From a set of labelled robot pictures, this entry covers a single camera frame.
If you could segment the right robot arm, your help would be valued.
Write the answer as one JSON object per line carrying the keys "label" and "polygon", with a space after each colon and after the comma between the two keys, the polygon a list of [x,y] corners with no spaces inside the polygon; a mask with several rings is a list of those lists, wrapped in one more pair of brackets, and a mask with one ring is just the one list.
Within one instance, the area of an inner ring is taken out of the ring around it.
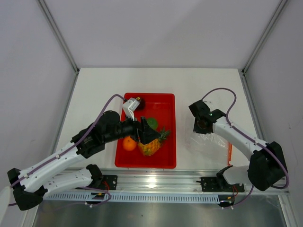
{"label": "right robot arm", "polygon": [[234,124],[227,113],[219,109],[210,110],[202,100],[189,106],[195,119],[194,133],[216,134],[231,143],[249,161],[247,166],[225,167],[217,173],[216,185],[226,191],[233,184],[252,184],[260,191],[275,187],[275,183],[286,178],[285,187],[289,185],[289,175],[282,147],[277,142],[268,143],[248,134]]}

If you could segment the yellow pineapple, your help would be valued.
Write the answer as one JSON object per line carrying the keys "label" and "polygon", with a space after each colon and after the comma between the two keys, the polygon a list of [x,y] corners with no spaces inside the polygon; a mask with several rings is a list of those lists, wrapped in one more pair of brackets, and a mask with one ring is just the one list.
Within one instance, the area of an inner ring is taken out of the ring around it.
{"label": "yellow pineapple", "polygon": [[152,156],[154,155],[162,146],[163,143],[166,141],[167,137],[170,135],[170,130],[165,130],[163,127],[160,131],[160,137],[153,140],[152,142],[148,144],[142,144],[141,142],[137,143],[137,146],[139,148],[139,151],[144,156]]}

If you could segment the clear zip top bag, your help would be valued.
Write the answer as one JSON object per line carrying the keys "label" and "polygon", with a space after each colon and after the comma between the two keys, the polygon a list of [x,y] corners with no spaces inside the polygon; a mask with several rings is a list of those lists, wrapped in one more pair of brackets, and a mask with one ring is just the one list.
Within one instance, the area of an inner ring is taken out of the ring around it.
{"label": "clear zip top bag", "polygon": [[205,161],[211,161],[223,167],[231,165],[232,144],[214,133],[191,133],[185,138],[185,147],[196,157]]}

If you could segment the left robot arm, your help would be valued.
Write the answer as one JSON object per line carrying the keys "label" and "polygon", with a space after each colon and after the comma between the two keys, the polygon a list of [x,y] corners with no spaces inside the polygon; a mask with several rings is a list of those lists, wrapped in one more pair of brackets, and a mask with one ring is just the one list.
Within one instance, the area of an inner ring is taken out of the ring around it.
{"label": "left robot arm", "polygon": [[126,137],[148,144],[158,139],[160,133],[151,128],[144,117],[139,121],[130,117],[121,121],[117,112],[106,111],[48,158],[27,169],[8,171],[16,205],[24,211],[59,192],[76,188],[102,189],[104,176],[95,164],[65,175],[60,172],[103,151],[106,144]]}

